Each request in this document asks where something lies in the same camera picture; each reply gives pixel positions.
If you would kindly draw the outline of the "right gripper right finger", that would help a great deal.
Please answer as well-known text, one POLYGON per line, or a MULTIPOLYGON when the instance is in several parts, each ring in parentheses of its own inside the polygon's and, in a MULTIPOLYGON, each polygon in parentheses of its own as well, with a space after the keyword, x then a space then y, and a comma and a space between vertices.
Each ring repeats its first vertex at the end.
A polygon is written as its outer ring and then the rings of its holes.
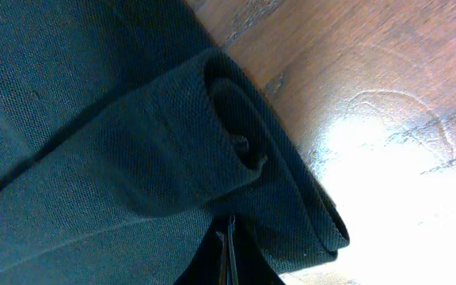
POLYGON ((227 284, 284 285, 264 259, 254 240, 229 217, 227 227, 227 284))

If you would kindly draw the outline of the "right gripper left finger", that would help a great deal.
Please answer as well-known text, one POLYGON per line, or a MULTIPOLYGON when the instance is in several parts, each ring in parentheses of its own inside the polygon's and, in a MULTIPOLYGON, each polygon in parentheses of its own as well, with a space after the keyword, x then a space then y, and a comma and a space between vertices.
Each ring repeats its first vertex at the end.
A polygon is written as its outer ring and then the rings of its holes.
POLYGON ((224 233, 211 226, 174 285, 227 285, 225 242, 224 233))

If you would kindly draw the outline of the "black athletic pants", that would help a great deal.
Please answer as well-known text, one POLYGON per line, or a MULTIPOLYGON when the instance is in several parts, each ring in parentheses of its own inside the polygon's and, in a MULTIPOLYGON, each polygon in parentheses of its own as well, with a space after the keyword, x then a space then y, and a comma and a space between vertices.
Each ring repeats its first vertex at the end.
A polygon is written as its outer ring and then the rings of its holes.
POLYGON ((0 0, 0 284, 174 284, 231 215, 278 276, 350 241, 184 2, 0 0))

